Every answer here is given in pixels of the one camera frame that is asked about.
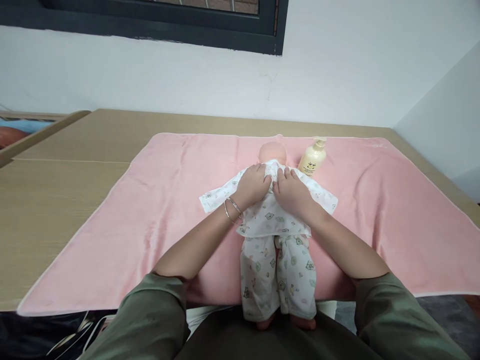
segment olive green sleeve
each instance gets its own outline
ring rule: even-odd
[[[149,273],[81,359],[173,359],[189,334],[184,285]]]
[[[361,280],[357,335],[385,360],[468,359],[393,274]]]

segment bottle label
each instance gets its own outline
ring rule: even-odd
[[[302,167],[303,169],[302,173],[311,177],[314,174],[316,167],[317,167],[316,163],[309,162],[306,166]]]

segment white wall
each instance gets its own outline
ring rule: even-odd
[[[480,203],[480,41],[394,129]]]
[[[480,40],[476,0],[292,0],[282,57],[0,27],[0,106],[392,127]]]

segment silver bracelet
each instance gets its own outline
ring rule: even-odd
[[[243,220],[243,214],[242,212],[240,211],[239,207],[237,206],[237,204],[229,197],[226,198],[227,200],[229,200],[231,202],[231,204],[233,205],[233,207],[238,211],[238,214],[239,214],[239,218]]]
[[[227,210],[227,200],[225,200],[225,202],[223,203],[223,207],[225,208],[225,214],[228,216],[228,220],[230,220],[231,223],[232,223],[233,225],[235,225],[237,222],[236,222],[236,221],[234,222],[234,221],[232,220],[232,218],[231,218],[230,215],[229,215],[229,211]]]

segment printed baby shirt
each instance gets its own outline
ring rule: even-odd
[[[278,169],[284,170],[285,166],[281,165],[277,160],[270,160],[265,164],[265,176],[271,175],[272,179],[277,181]],[[223,205],[224,201],[236,191],[245,170],[240,171],[224,186],[208,191],[200,196],[201,205],[206,213],[212,212]],[[298,169],[294,169],[294,171],[310,191],[313,200],[320,204],[329,214],[332,214],[337,207],[338,199]],[[270,235],[306,235],[309,238],[312,236],[309,226],[283,210],[277,203],[272,190],[272,184],[270,184],[270,188],[262,201],[243,212],[243,222],[237,229],[237,232],[247,238]]]

